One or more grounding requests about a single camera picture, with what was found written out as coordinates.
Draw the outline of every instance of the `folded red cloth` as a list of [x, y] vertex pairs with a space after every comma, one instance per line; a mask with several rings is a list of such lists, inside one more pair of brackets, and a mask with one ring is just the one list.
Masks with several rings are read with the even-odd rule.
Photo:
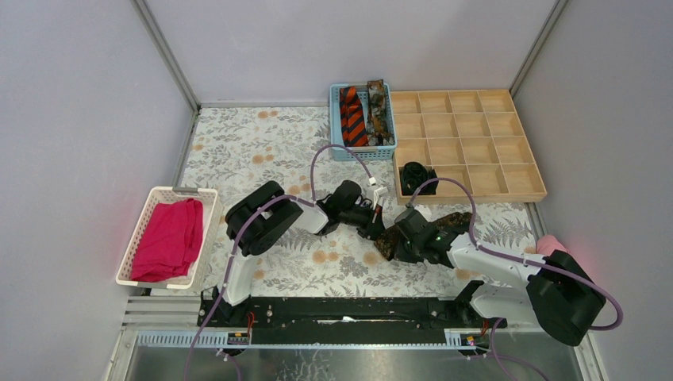
[[157, 204], [133, 258], [131, 280], [161, 282], [186, 275], [203, 238], [203, 204], [188, 198]]

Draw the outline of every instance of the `robotic arm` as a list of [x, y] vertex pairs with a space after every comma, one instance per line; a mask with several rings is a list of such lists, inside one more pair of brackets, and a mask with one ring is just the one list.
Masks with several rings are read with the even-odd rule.
[[[236, 204], [225, 217], [229, 238], [236, 237], [258, 208], [283, 193], [279, 184], [269, 182]], [[378, 200], [364, 205], [358, 199], [365, 199], [361, 197], [360, 186], [347, 180], [316, 205], [281, 200], [271, 206], [266, 215], [260, 215], [247, 227], [240, 239], [241, 254], [227, 268], [230, 276], [225, 278], [231, 280], [226, 284], [225, 302], [235, 306], [249, 297], [256, 257], [265, 253], [291, 226], [323, 236], [345, 223], [355, 226], [360, 236], [376, 240], [385, 230], [382, 207]], [[602, 295], [576, 280], [486, 254], [472, 244], [466, 229], [439, 229], [414, 208], [400, 214], [395, 224], [405, 237], [394, 252], [398, 260], [410, 263], [427, 260], [431, 264], [476, 271], [503, 283], [472, 281], [461, 291], [456, 301], [469, 306], [469, 314], [477, 317], [527, 321], [564, 344], [579, 345], [606, 303]], [[519, 254], [490, 244], [481, 246], [546, 263], [590, 280], [565, 252], [556, 251], [545, 257]]]

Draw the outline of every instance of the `pink cloth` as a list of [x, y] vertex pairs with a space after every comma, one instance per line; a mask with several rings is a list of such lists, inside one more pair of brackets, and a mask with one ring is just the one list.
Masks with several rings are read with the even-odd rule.
[[542, 254], [544, 256], [550, 256], [554, 250], [560, 250], [562, 252], [567, 252], [567, 249], [565, 246], [563, 246], [559, 240], [556, 239], [551, 234], [547, 234], [546, 236], [540, 238], [537, 240], [537, 253]]
[[140, 239], [133, 259], [131, 280], [161, 282], [187, 275], [198, 258], [203, 238], [203, 204], [188, 198], [158, 204]]

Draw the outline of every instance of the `table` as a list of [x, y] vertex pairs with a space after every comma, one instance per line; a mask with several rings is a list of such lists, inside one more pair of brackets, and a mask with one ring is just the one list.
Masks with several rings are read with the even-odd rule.
[[[183, 187], [215, 188], [231, 206], [269, 180], [289, 194], [310, 200], [310, 162], [329, 143], [327, 107], [204, 108], [181, 180]], [[393, 225], [403, 210], [394, 198], [391, 161], [366, 162], [388, 189], [383, 222]], [[365, 184], [357, 162], [335, 162], [327, 151], [317, 160], [318, 198], [345, 179]], [[431, 206], [432, 219], [459, 211], [463, 205]], [[224, 215], [203, 288], [221, 284], [232, 248]], [[479, 204], [476, 228], [481, 241], [518, 251], [534, 250], [535, 238], [523, 203]], [[290, 229], [257, 260], [253, 296], [279, 297], [455, 297], [471, 279], [483, 279], [464, 269], [405, 264], [383, 259], [372, 241], [342, 225], [327, 237]], [[197, 295], [197, 291], [153, 289], [152, 295]]]

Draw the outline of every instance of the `wooden compartment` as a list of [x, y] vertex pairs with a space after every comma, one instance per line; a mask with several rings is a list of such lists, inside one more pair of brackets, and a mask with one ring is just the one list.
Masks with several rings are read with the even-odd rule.
[[490, 130], [484, 114], [454, 114], [459, 137], [489, 137]]
[[427, 137], [458, 137], [452, 114], [423, 114], [423, 126]]
[[422, 91], [418, 93], [423, 114], [450, 113], [451, 102], [447, 91]]
[[400, 139], [395, 149], [394, 163], [398, 167], [416, 161], [423, 165], [430, 165], [430, 151], [426, 139]]
[[468, 165], [467, 171], [475, 196], [508, 193], [500, 164]]
[[494, 137], [524, 136], [524, 129], [517, 113], [488, 113], [486, 120], [490, 134]]
[[[445, 165], [445, 166], [434, 166], [437, 177], [448, 177], [454, 179], [459, 183], [463, 184], [470, 193], [474, 193], [472, 190], [472, 185], [470, 184], [470, 176], [467, 173], [467, 166], [465, 165]], [[439, 197], [457, 197], [464, 198], [467, 201], [465, 192], [463, 192], [460, 187], [455, 184], [449, 183], [448, 181], [440, 181], [437, 186], [436, 196]]]
[[[476, 202], [538, 202], [547, 195], [508, 90], [403, 91], [393, 99], [398, 147], [393, 156], [398, 204], [400, 170], [416, 161], [462, 183]], [[420, 204], [467, 203], [455, 184], [440, 182]]]
[[540, 172], [535, 164], [503, 164], [505, 180], [511, 193], [546, 194]]
[[430, 161], [435, 165], [465, 164], [460, 139], [449, 137], [444, 139], [428, 139]]
[[493, 139], [489, 137], [471, 137], [461, 140], [465, 161], [468, 164], [496, 164], [498, 153]]
[[412, 139], [425, 137], [423, 117], [420, 114], [393, 115], [395, 120], [395, 132], [398, 139]]
[[393, 102], [393, 114], [420, 114], [421, 103], [416, 91], [392, 91], [390, 100]]
[[494, 137], [493, 142], [500, 163], [534, 163], [525, 137]]
[[480, 113], [483, 111], [477, 91], [449, 91], [454, 113]]
[[486, 113], [510, 113], [514, 112], [514, 103], [510, 92], [507, 90], [481, 90], [479, 101]]

